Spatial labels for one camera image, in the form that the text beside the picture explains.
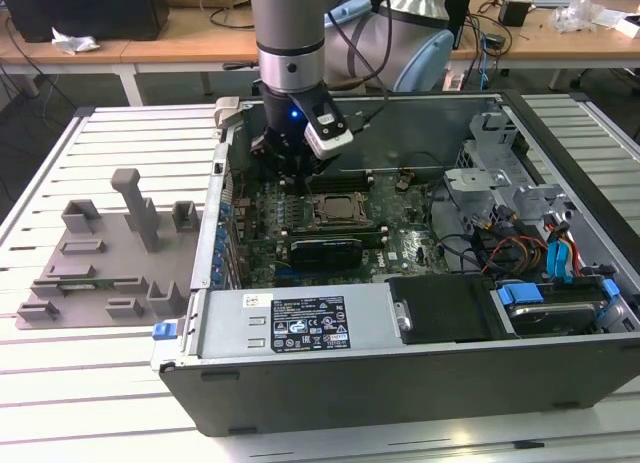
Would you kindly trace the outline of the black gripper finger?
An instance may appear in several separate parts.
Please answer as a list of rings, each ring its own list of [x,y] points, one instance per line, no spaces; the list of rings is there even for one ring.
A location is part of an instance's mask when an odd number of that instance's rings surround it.
[[[251,155],[283,181],[289,193],[304,194],[310,176],[310,148],[297,133],[265,130],[251,143]]]
[[[298,142],[292,150],[293,170],[292,177],[297,193],[306,191],[308,180],[316,173],[317,167],[322,163],[306,142]]]

